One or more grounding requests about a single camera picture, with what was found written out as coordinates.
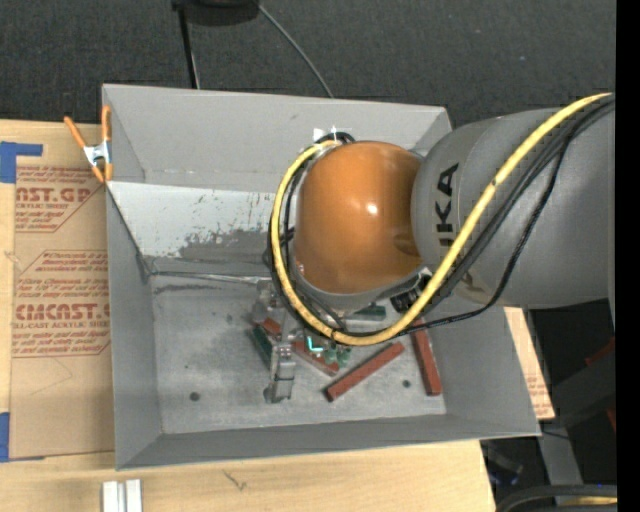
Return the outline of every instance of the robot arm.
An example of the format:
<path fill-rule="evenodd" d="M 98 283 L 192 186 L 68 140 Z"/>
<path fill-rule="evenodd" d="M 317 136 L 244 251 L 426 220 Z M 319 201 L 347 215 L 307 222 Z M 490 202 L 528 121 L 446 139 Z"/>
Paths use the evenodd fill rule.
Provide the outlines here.
<path fill-rule="evenodd" d="M 606 297 L 614 116 L 614 96 L 601 94 L 483 121 L 445 136 L 422 161 L 385 143 L 309 148 L 285 174 L 270 226 L 288 314 L 327 346 L 361 346 L 407 334 L 454 290 L 483 307 L 447 321 L 495 303 Z M 295 230 L 283 239 L 299 183 Z M 380 330 L 332 320 L 403 293 L 415 300 L 396 301 L 410 307 Z"/>

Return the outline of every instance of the blue tape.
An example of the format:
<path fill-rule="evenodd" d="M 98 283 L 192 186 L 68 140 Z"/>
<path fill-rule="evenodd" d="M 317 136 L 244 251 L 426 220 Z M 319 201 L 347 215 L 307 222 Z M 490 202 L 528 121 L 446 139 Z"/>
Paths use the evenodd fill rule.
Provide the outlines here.
<path fill-rule="evenodd" d="M 0 413 L 0 462 L 9 462 L 9 413 Z"/>
<path fill-rule="evenodd" d="M 42 156 L 42 144 L 0 142 L 0 183 L 16 182 L 18 156 Z"/>

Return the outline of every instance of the orange clip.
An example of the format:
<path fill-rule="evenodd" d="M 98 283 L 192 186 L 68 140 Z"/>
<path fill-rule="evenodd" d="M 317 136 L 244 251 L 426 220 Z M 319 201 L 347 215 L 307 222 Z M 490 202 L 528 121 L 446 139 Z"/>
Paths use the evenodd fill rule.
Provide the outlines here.
<path fill-rule="evenodd" d="M 102 107 L 101 121 L 102 121 L 102 142 L 97 146 L 87 146 L 87 143 L 85 142 L 84 137 L 82 137 L 80 130 L 78 130 L 78 127 L 75 125 L 73 120 L 68 116 L 64 117 L 64 124 L 67 125 L 67 127 L 71 131 L 72 137 L 74 138 L 78 146 L 82 148 L 85 155 L 87 156 L 87 160 L 91 164 L 91 170 L 93 171 L 93 174 L 95 175 L 95 177 L 98 179 L 100 183 L 104 183 L 105 179 L 107 181 L 110 181 L 111 178 L 113 177 L 113 164 L 111 163 L 111 155 L 110 155 L 111 107 L 109 107 L 109 105 L 104 105 Z M 97 160 L 100 158 L 104 159 L 104 174 L 97 165 Z"/>

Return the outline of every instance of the cardboard sheet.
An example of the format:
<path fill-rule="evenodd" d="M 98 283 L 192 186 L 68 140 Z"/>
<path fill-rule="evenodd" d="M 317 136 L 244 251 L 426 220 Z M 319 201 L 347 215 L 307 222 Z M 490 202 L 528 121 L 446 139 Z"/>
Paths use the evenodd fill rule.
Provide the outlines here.
<path fill-rule="evenodd" d="M 520 308 L 504 308 L 504 312 L 507 316 L 518 359 L 527 381 L 527 388 L 529 389 L 529 395 L 531 395 L 536 418 L 539 420 L 551 420 L 555 418 L 555 412 L 544 374 L 536 355 L 525 313 Z"/>
<path fill-rule="evenodd" d="M 13 183 L 0 183 L 0 414 L 9 410 L 15 195 Z"/>
<path fill-rule="evenodd" d="M 1 121 L 0 141 L 42 145 L 16 166 L 9 455 L 111 450 L 104 187 L 63 123 Z"/>

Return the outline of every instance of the yellow cable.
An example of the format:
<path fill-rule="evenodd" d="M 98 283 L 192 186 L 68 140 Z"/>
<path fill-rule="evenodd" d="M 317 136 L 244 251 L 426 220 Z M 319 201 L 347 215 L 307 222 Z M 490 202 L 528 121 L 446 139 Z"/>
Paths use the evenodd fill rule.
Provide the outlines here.
<path fill-rule="evenodd" d="M 590 103 L 608 96 L 609 94 L 610 93 L 603 93 L 589 96 L 559 110 L 558 112 L 550 116 L 538 128 L 536 128 L 536 130 L 534 130 L 524 140 L 524 142 L 520 144 L 520 146 L 518 146 L 518 148 L 507 159 L 503 166 L 498 170 L 493 180 L 491 180 L 491 183 L 487 185 L 483 193 L 480 195 L 480 198 L 471 210 L 471 213 L 462 225 L 460 233 L 458 233 L 458 236 L 449 248 L 449 251 L 440 263 L 440 266 L 431 276 L 429 283 L 422 291 L 422 294 L 420 295 L 420 297 L 418 297 L 413 306 L 411 306 L 411 308 L 404 314 L 404 316 L 400 318 L 395 324 L 387 327 L 377 334 L 371 334 L 369 336 L 357 337 L 337 332 L 333 327 L 325 324 L 322 320 L 317 318 L 300 300 L 295 290 L 293 289 L 291 281 L 289 280 L 289 276 L 287 275 L 287 272 L 285 270 L 282 258 L 282 250 L 280 247 L 280 213 L 282 211 L 282 201 L 284 199 L 287 186 L 289 185 L 289 182 L 291 181 L 291 178 L 293 177 L 295 172 L 305 162 L 305 160 L 315 155 L 322 149 L 329 146 L 337 145 L 339 143 L 334 141 L 326 141 L 322 144 L 311 146 L 310 148 L 305 150 L 295 160 L 295 162 L 293 162 L 289 169 L 287 169 L 287 172 L 285 173 L 280 186 L 278 187 L 278 191 L 274 199 L 273 212 L 271 214 L 270 237 L 273 250 L 273 261 L 276 272 L 278 274 L 278 278 L 280 279 L 280 282 L 282 284 L 282 291 L 289 299 L 289 302 L 291 303 L 293 308 L 306 322 L 308 322 L 309 325 L 311 325 L 314 329 L 322 333 L 327 338 L 333 339 L 339 343 L 343 343 L 345 345 L 365 346 L 382 343 L 383 341 L 394 337 L 400 331 L 406 329 L 418 317 L 422 309 L 429 303 L 431 298 L 438 291 L 438 288 L 442 284 L 442 281 L 447 276 L 449 270 L 451 270 L 451 268 L 453 267 L 456 258 L 460 254 L 460 251 L 462 251 L 462 248 L 473 232 L 473 229 L 478 223 L 480 216 L 486 209 L 487 205 L 490 203 L 491 199 L 493 199 L 497 188 L 502 183 L 504 183 L 504 181 L 509 177 L 511 172 L 517 167 L 517 165 L 527 155 L 527 153 L 531 151 L 531 149 L 533 149 L 536 144 L 538 144 L 538 142 L 540 142 L 544 138 L 544 136 L 547 135 L 547 133 L 558 126 L 562 121 L 571 117 L 577 111 L 585 108 Z"/>

